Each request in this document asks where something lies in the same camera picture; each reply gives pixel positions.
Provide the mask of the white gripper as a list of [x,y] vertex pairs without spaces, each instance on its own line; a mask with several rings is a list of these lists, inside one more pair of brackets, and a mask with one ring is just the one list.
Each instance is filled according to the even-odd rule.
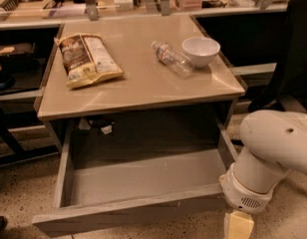
[[254,221],[249,214],[262,212],[272,199],[273,190],[257,193],[246,188],[234,175],[234,164],[231,164],[226,173],[219,177],[219,183],[226,202],[233,209],[240,210],[225,214],[224,239],[250,239]]

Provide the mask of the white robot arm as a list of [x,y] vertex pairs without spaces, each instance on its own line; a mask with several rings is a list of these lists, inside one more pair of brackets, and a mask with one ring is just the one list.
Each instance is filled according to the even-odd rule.
[[307,175],[307,114],[262,110],[240,124],[243,149],[219,177],[233,211],[224,216],[224,239],[249,239],[252,216],[263,211],[276,185],[297,170]]

